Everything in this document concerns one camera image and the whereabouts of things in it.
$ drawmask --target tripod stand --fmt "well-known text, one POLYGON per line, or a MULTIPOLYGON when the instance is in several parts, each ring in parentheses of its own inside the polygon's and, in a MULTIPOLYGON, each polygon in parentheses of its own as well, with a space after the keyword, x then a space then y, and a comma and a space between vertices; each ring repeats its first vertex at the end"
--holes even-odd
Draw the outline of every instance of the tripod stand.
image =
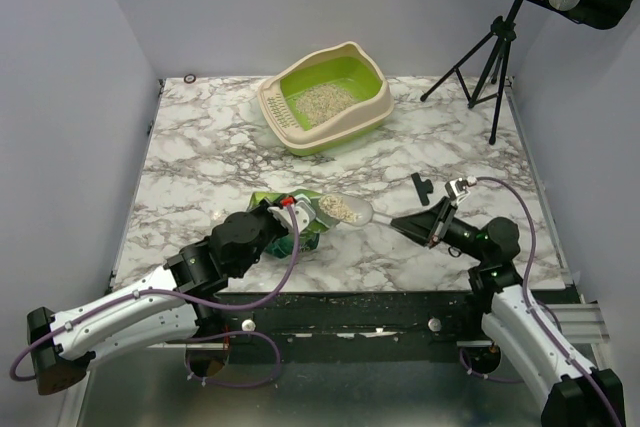
POLYGON ((498 130, 498 120, 500 118, 500 106, 502 104, 502 93, 504 92, 505 80, 507 77, 507 66, 509 64, 509 53, 511 52, 511 42, 516 40, 516 32, 514 20, 516 15, 518 15, 518 11, 522 6, 522 0, 514 0, 513 5, 511 6, 511 10, 509 10, 509 14, 507 15, 506 20, 502 18, 502 16, 497 17, 493 23, 491 24, 491 31, 473 48, 465 55, 460 62, 454 65, 449 72, 447 72, 444 77, 442 77, 436 84, 431 87, 429 92, 423 94, 420 97, 420 100, 424 102, 427 98, 438 88, 440 87, 445 80, 451 77, 451 74, 454 72, 458 76, 458 80, 460 80, 460 84, 462 84, 462 89, 464 90, 464 95, 467 97, 469 101, 469 108, 473 109, 476 105, 486 102, 488 100, 496 99, 496 107, 493 113, 493 125, 491 127, 491 136, 489 137, 489 143, 491 145, 496 143, 496 131, 498 130), (482 75, 480 75, 480 80, 478 81, 478 85, 473 91, 472 95, 469 95, 469 89, 467 88, 467 84, 464 82, 464 78, 460 73, 460 67, 473 55, 480 50, 487 42, 489 42, 493 36, 498 37, 495 45, 493 46, 493 50, 491 51, 491 55, 489 56, 489 60, 484 66, 482 70, 482 75), (494 68, 493 74, 491 76, 491 83, 495 84, 498 80, 498 71, 500 71, 500 84, 498 86, 498 92, 495 94, 488 95, 487 97, 480 97, 480 93, 484 88, 487 78, 489 77, 489 73, 491 73, 491 69, 494 68))

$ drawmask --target white wall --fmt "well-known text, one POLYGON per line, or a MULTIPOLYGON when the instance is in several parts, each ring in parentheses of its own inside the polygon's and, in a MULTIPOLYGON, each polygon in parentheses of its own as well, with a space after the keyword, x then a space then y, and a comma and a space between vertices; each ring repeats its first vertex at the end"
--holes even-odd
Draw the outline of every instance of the white wall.
MULTIPOLYGON (((355 40, 393 74, 444 73, 512 0, 118 0, 164 76, 275 74, 303 55, 355 40)), ((527 4, 517 69, 548 13, 527 4)), ((467 71, 478 72, 488 53, 467 71)))
POLYGON ((640 3, 605 32, 550 18, 517 75, 526 136, 579 288, 640 422, 640 3))
POLYGON ((48 427, 61 395, 6 372, 30 310, 104 292, 157 81, 115 0, 0 0, 0 12, 0 423, 48 427))

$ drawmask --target marble countertop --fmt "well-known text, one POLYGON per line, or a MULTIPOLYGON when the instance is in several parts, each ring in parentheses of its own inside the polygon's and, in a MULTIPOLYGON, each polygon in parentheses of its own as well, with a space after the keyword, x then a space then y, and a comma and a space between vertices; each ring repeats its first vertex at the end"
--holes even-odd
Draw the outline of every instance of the marble countertop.
MULTIPOLYGON (((432 204, 444 182, 460 176, 495 176, 517 188, 532 211, 538 249, 534 288, 563 288, 558 255, 542 214, 531 170, 506 102, 498 141, 487 143, 493 104, 470 111, 457 81, 449 80, 426 103, 419 101, 437 78, 390 78, 394 113, 376 131, 310 157, 289 154, 260 112, 255 92, 262 78, 167 80, 149 152, 119 260, 115 288, 143 276, 167 257, 207 235, 212 226, 247 208, 254 191, 299 187, 344 192, 371 201, 376 210, 401 215, 422 209, 410 175, 432 180, 432 204)), ((520 205, 508 191, 474 188, 459 217, 482 226, 492 217, 520 226, 522 273, 530 237, 520 205)), ((396 232, 368 225, 340 225, 305 253, 285 287, 290 292, 468 290, 469 258, 452 258, 440 245, 428 250, 396 232)), ((287 261, 263 255, 229 291, 270 291, 287 261)))

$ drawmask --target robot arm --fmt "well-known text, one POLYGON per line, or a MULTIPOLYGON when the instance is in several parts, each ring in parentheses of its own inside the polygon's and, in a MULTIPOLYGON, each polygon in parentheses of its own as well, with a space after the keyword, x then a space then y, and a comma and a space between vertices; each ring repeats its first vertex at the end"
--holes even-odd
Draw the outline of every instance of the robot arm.
MULTIPOLYGON (((57 313, 44 307, 31 312, 29 343, 51 336, 31 351, 38 392, 64 390, 79 382, 87 370, 129 350, 215 330, 219 316, 213 309, 145 291, 206 298, 226 288, 230 277, 243 277, 269 244, 289 234, 292 221, 285 205, 292 202, 292 198, 273 204, 263 200, 250 212, 231 214, 210 236, 184 247, 165 265, 94 302, 57 313), (83 317, 91 311, 95 313, 83 317)), ((309 211, 295 209, 300 230, 313 220, 309 211)))
POLYGON ((611 370, 597 370, 524 290, 512 262, 520 253, 517 225, 498 217, 477 229, 454 217, 476 182, 469 177, 447 183, 448 197, 435 207, 394 219, 391 226, 420 245, 444 242, 480 262, 469 277, 481 330, 521 375, 540 407, 543 427, 624 425, 618 377, 611 370), (611 410, 603 405, 603 397, 611 410))

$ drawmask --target purple cable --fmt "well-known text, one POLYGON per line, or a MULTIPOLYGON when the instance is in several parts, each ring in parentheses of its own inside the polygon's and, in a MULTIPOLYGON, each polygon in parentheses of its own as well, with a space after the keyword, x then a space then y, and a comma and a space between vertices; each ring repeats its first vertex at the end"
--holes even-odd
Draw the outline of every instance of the purple cable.
POLYGON ((524 381, 520 379, 507 379, 504 377, 493 377, 491 375, 481 374, 471 368, 470 363, 467 361, 469 353, 465 349, 460 349, 460 363, 464 370, 467 371, 467 375, 477 377, 479 379, 488 380, 489 382, 496 382, 498 384, 522 384, 524 381))
MULTIPOLYGON (((249 304, 244 304, 244 305, 227 305, 227 304, 219 304, 217 302, 210 302, 208 300, 200 299, 192 295, 183 294, 182 292, 175 292, 173 290, 164 290, 164 289, 142 290, 142 291, 139 291, 140 297, 145 295, 153 295, 153 294, 169 295, 172 297, 178 297, 182 300, 186 300, 187 302, 201 304, 207 307, 211 307, 218 310, 225 310, 225 311, 251 310, 266 304, 267 302, 272 300, 276 295, 278 295, 282 290, 282 288, 284 287, 284 285, 287 283, 287 281, 289 280, 289 277, 291 277, 291 273, 293 272, 293 267, 296 265, 296 262, 298 262, 298 255, 300 254, 300 230, 298 229, 296 214, 293 210, 293 207, 291 207, 291 205, 287 205, 286 207, 287 207, 287 210, 289 211, 289 215, 291 216, 291 224, 293 225, 293 253, 291 254, 291 261, 289 262, 289 267, 287 267, 287 271, 285 272, 284 277, 282 278, 280 283, 276 286, 273 292, 265 295, 262 299, 256 300, 255 302, 251 302, 249 304)), ((87 320, 90 317, 93 317, 96 314, 99 314, 100 312, 103 312, 115 305, 121 304, 122 302, 126 302, 127 300, 131 300, 135 298, 136 296, 134 294, 127 294, 127 295, 123 295, 122 297, 118 297, 117 299, 110 300, 109 302, 99 307, 96 307, 95 309, 90 310, 89 312, 86 312, 81 316, 75 318, 74 320, 70 321, 70 324, 71 326, 75 327, 76 325, 84 322, 85 320, 87 320)), ((34 351, 36 348, 38 348, 45 342, 51 340, 56 335, 61 334, 65 330, 66 329, 64 326, 59 327, 49 332, 48 334, 40 337, 38 340, 36 340, 32 344, 30 344, 28 347, 26 347, 22 352, 20 352, 18 356, 14 359, 14 361, 11 363, 11 367, 9 368, 9 377, 11 378, 11 380, 14 380, 16 382, 29 382, 31 380, 35 380, 36 379, 35 375, 28 375, 28 376, 18 375, 17 373, 18 366, 24 360, 24 358, 27 355, 29 355, 32 351, 34 351)), ((252 333, 255 334, 257 337, 261 337, 261 338, 262 336, 266 337, 266 335, 264 334, 258 335, 257 332, 252 332, 252 333)))
POLYGON ((268 384, 269 382, 275 380, 278 375, 280 375, 280 368, 281 368, 281 364, 280 364, 280 350, 278 349, 278 346, 276 345, 276 343, 273 341, 273 339, 271 339, 270 337, 267 337, 266 335, 260 333, 260 332, 244 332, 242 330, 236 330, 233 332, 225 332, 224 334, 216 334, 216 335, 211 335, 209 337, 198 337, 196 339, 189 339, 187 340, 185 343, 189 343, 189 344, 194 344, 194 343, 198 343, 198 342, 207 342, 207 341, 211 341, 211 340, 218 340, 218 339, 223 339, 225 337, 229 337, 232 335, 248 335, 248 336, 252 336, 255 335, 256 337, 260 337, 262 340, 266 341, 271 348, 273 349, 273 352, 276 354, 276 361, 275 364, 273 366, 273 369, 271 370, 271 373, 265 377, 262 380, 257 380, 255 382, 247 382, 244 384, 236 384, 233 382, 225 382, 223 380, 215 380, 211 377, 199 377, 196 374, 193 373, 193 371, 191 370, 191 366, 189 365, 189 359, 185 353, 185 357, 184 357, 184 366, 187 369, 187 372, 189 372, 189 376, 187 377, 187 380, 190 379, 197 379, 200 382, 203 382, 205 384, 212 384, 212 385, 217 385, 219 387, 228 387, 228 388, 232 388, 232 389, 253 389, 255 387, 260 387, 261 385, 264 384, 268 384))
POLYGON ((569 362, 571 365, 573 365, 584 376, 584 378, 587 379, 587 382, 591 384, 591 387, 596 392, 596 394, 602 401, 603 405, 607 409, 607 412, 609 413, 609 416, 613 420, 614 425, 616 427, 622 427, 622 422, 620 422, 620 419, 618 418, 618 414, 613 408, 613 405, 611 404, 607 396, 604 394, 600 386, 593 379, 593 377, 591 377, 591 373, 588 372, 587 369, 582 367, 582 365, 580 365, 579 362, 576 362, 575 359, 571 358, 571 353, 564 348, 564 345, 562 345, 562 342, 560 342, 560 340, 555 336, 555 334, 551 331, 551 329, 547 327, 547 325, 542 320, 542 317, 540 317, 540 314, 538 313, 537 309, 533 308, 534 301, 532 301, 530 297, 531 292, 529 291, 529 276, 531 275, 531 269, 533 268, 533 260, 536 254, 536 231, 535 231, 535 225, 533 223, 533 217, 531 217, 531 212, 529 211, 527 204, 525 203, 522 196, 518 193, 518 191, 513 187, 511 187, 504 180, 500 180, 495 177, 478 177, 478 181, 495 182, 497 184, 500 184, 503 187, 505 187, 507 190, 509 190, 513 195, 515 195, 516 199, 518 199, 518 202, 520 202, 520 205, 522 206, 522 209, 524 210, 524 213, 527 216, 529 229, 531 230, 531 252, 529 252, 529 259, 527 260, 527 267, 525 268, 523 282, 522 282, 522 290, 524 293, 524 303, 527 306, 527 309, 529 309, 529 311, 531 312, 531 315, 533 316, 533 318, 536 320, 536 322, 540 326, 540 328, 547 335, 549 340, 551 340, 553 345, 555 345, 558 348, 558 350, 562 352, 562 355, 565 356, 566 361, 569 362))
POLYGON ((551 318, 553 319, 553 323, 556 324, 556 329, 558 329, 558 332, 562 334, 562 325, 560 324, 560 319, 558 318, 556 313, 553 310, 551 310, 549 306, 544 302, 540 302, 539 300, 536 300, 536 302, 540 307, 542 307, 547 312, 547 314, 551 316, 551 318))

